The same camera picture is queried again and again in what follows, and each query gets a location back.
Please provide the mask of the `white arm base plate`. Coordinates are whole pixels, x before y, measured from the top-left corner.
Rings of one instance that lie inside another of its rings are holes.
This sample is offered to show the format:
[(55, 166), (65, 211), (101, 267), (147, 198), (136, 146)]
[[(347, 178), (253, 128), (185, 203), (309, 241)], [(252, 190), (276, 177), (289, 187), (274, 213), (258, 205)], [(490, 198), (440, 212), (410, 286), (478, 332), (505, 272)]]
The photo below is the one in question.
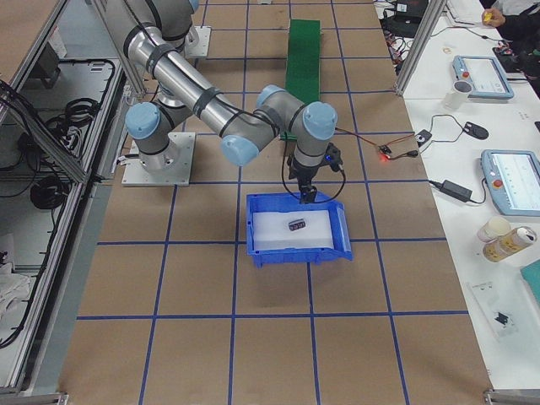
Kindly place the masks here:
[(156, 155), (141, 154), (132, 140), (130, 154), (136, 157), (125, 161), (123, 186), (188, 186), (195, 149), (194, 132), (170, 132), (169, 145)]
[(184, 57), (190, 59), (206, 58), (211, 33), (210, 26), (192, 26), (185, 38)]

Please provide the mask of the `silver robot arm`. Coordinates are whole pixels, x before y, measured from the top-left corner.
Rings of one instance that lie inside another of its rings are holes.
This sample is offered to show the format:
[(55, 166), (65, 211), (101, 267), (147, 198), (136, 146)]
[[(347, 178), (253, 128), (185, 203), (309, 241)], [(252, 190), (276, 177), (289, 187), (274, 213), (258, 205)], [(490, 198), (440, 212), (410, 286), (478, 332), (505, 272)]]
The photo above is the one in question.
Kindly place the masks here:
[(123, 55), (159, 84), (159, 99), (141, 102), (127, 113), (126, 124), (144, 156), (169, 152), (168, 132), (195, 116), (221, 139), (224, 156), (234, 165), (252, 162), (276, 137), (296, 137), (282, 162), (282, 177), (295, 179), (301, 203), (314, 203), (312, 181), (323, 166), (343, 172), (339, 149), (331, 139), (338, 120), (328, 103), (305, 103), (286, 89), (266, 86), (254, 111), (232, 105), (183, 56), (192, 29), (196, 1), (110, 1), (105, 19), (111, 39)]

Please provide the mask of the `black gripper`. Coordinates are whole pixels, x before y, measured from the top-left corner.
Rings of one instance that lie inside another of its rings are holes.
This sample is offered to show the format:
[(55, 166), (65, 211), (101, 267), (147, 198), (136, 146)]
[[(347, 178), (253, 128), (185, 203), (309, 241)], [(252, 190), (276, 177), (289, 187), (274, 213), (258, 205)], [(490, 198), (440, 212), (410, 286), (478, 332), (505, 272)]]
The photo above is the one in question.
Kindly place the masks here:
[(319, 170), (319, 165), (305, 166), (296, 158), (288, 158), (288, 179), (296, 179), (300, 189), (300, 202), (302, 204), (316, 201), (317, 188), (312, 185), (312, 180)]

